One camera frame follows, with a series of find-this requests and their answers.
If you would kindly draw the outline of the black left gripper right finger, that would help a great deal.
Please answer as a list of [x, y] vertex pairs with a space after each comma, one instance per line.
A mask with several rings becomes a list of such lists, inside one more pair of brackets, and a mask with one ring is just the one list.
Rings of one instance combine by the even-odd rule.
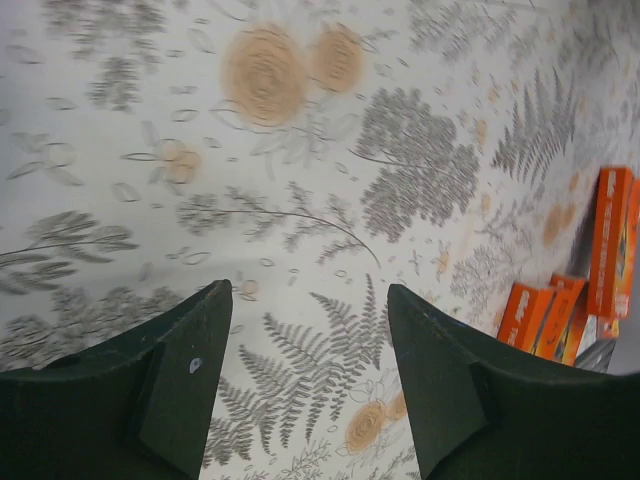
[[639, 378], [520, 351], [408, 288], [388, 317], [424, 479], [635, 479]]

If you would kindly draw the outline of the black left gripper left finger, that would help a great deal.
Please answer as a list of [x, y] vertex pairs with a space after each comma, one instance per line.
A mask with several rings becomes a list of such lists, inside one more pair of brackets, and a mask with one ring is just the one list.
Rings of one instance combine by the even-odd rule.
[[1, 376], [5, 479], [196, 479], [233, 311], [217, 280], [42, 369]]

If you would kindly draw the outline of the orange Gillette razor box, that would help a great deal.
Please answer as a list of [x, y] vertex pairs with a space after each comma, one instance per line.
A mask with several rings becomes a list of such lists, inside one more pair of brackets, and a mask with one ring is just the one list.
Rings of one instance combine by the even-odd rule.
[[587, 313], [588, 281], [554, 273], [550, 286], [556, 290], [551, 307], [539, 330], [532, 353], [540, 358], [574, 366], [590, 346], [588, 340], [616, 340], [618, 319]]
[[629, 167], [600, 170], [587, 311], [607, 320], [629, 315], [639, 224], [639, 180]]
[[511, 289], [497, 339], [531, 353], [555, 294], [553, 287], [536, 288], [516, 282]]

